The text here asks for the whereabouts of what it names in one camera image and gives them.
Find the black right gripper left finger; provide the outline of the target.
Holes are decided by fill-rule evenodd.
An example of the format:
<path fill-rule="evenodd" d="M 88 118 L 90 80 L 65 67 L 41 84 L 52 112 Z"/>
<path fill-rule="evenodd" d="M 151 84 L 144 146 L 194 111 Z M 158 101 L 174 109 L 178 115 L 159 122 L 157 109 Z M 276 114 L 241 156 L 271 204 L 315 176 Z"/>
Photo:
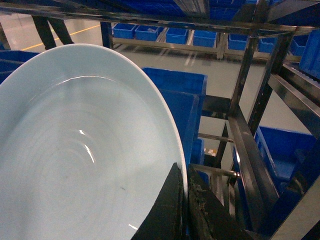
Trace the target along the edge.
<path fill-rule="evenodd" d="M 183 177 L 175 162 L 133 240 L 180 240 L 183 235 Z"/>

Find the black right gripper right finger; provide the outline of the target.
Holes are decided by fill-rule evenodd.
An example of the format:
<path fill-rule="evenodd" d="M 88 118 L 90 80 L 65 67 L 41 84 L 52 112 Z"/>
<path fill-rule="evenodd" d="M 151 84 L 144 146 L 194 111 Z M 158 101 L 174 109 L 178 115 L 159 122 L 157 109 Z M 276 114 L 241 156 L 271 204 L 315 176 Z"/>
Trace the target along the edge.
<path fill-rule="evenodd" d="M 199 173 L 189 166 L 189 231 L 193 240 L 251 240 L 227 212 Z"/>

